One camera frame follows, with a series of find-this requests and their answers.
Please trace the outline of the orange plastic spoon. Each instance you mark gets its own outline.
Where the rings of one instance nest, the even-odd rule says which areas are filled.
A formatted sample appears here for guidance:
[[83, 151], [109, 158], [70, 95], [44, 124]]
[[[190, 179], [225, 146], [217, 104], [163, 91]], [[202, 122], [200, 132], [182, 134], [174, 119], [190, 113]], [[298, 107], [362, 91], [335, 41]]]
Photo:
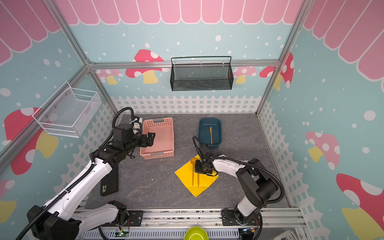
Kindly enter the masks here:
[[195, 187], [196, 186], [196, 178], [195, 178], [195, 164], [196, 164], [196, 161], [197, 161], [197, 158], [192, 158], [190, 160], [190, 163], [192, 165], [192, 186]]

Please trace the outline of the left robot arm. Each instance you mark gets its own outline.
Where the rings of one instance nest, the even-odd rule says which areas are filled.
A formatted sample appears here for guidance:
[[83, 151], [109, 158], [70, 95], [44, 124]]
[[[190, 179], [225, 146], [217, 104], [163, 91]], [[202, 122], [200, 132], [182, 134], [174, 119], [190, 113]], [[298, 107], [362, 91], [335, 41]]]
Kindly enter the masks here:
[[143, 120], [135, 116], [132, 108], [118, 111], [110, 135], [89, 154], [90, 161], [86, 167], [54, 198], [28, 211], [29, 223], [17, 239], [21, 240], [27, 232], [32, 232], [39, 240], [74, 240], [104, 224], [118, 227], [130, 224], [127, 206], [118, 201], [109, 201], [79, 215], [75, 215], [75, 211], [98, 183], [102, 184], [102, 195], [116, 193], [119, 190], [119, 163], [126, 157], [133, 158], [136, 148], [151, 147], [155, 136], [154, 133], [143, 133]]

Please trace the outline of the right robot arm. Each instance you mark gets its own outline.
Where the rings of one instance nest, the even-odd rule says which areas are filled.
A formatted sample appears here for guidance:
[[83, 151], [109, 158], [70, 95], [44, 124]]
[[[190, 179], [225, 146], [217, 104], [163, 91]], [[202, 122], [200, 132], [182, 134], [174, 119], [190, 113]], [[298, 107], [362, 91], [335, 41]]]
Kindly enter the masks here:
[[233, 210], [222, 210], [223, 225], [260, 226], [262, 217], [256, 216], [260, 209], [280, 202], [285, 196], [284, 186], [279, 178], [265, 169], [256, 158], [244, 162], [214, 154], [196, 136], [193, 137], [193, 143], [199, 156], [194, 162], [195, 173], [209, 177], [224, 173], [235, 177], [245, 194]]

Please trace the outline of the pink plastic basket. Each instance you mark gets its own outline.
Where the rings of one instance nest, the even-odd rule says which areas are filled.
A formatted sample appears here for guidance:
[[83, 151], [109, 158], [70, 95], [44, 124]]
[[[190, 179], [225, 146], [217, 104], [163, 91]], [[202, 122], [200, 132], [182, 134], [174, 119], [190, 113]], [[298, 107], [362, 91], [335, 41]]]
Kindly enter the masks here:
[[145, 160], [173, 157], [175, 155], [173, 118], [150, 119], [143, 122], [144, 134], [155, 133], [154, 144], [141, 148], [140, 155]]

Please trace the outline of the teal plastic tub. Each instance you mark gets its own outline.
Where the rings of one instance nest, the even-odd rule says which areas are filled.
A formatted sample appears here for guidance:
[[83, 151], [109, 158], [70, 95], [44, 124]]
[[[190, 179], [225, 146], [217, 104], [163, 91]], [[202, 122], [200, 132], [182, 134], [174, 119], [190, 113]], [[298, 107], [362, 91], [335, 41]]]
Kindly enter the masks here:
[[203, 118], [199, 122], [200, 142], [209, 149], [217, 149], [222, 142], [222, 125], [217, 118]]

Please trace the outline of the black yellow tool case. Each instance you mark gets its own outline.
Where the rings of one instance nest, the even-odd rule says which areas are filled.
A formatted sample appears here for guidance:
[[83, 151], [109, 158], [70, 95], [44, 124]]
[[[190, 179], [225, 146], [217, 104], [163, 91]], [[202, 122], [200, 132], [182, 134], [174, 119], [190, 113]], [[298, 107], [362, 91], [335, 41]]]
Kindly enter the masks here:
[[115, 167], [101, 180], [100, 195], [102, 197], [119, 191], [119, 168]]

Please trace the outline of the green bowl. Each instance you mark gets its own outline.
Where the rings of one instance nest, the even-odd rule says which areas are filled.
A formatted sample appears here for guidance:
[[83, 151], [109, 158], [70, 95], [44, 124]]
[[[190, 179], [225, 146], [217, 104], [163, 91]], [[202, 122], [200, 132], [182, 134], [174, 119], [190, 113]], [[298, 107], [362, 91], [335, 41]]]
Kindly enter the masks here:
[[184, 240], [209, 240], [209, 236], [203, 228], [195, 226], [187, 230]]

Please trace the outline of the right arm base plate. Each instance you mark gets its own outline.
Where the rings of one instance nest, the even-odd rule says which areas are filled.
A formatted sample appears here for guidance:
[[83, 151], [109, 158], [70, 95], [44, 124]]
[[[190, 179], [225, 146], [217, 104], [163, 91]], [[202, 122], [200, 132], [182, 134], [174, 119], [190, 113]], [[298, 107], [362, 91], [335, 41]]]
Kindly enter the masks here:
[[223, 226], [261, 226], [261, 213], [252, 212], [248, 217], [244, 217], [238, 210], [224, 208], [221, 211]]

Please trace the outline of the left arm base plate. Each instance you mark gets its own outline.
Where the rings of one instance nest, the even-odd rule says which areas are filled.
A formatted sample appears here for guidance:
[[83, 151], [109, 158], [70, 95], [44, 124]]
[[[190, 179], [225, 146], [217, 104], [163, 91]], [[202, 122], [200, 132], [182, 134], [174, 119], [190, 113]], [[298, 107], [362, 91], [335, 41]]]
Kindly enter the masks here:
[[112, 222], [118, 227], [140, 227], [143, 220], [143, 211], [119, 211]]

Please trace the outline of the black mesh wall basket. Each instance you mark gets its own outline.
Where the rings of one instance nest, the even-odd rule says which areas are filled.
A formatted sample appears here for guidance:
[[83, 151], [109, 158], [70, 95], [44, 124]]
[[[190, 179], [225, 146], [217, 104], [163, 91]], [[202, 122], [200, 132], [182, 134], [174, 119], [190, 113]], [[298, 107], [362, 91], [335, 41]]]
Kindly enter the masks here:
[[234, 82], [230, 56], [171, 58], [173, 91], [226, 91]]

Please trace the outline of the aluminium front rail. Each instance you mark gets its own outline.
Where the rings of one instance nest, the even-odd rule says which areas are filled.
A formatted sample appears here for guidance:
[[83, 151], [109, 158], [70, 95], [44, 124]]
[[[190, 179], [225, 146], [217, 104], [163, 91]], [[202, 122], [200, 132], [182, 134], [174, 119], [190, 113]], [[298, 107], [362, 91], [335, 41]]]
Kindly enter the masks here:
[[[228, 227], [222, 224], [222, 209], [144, 209], [142, 211], [144, 214], [141, 226], [136, 228]], [[298, 208], [264, 208], [261, 209], [260, 213], [264, 227], [306, 227], [302, 213]]]

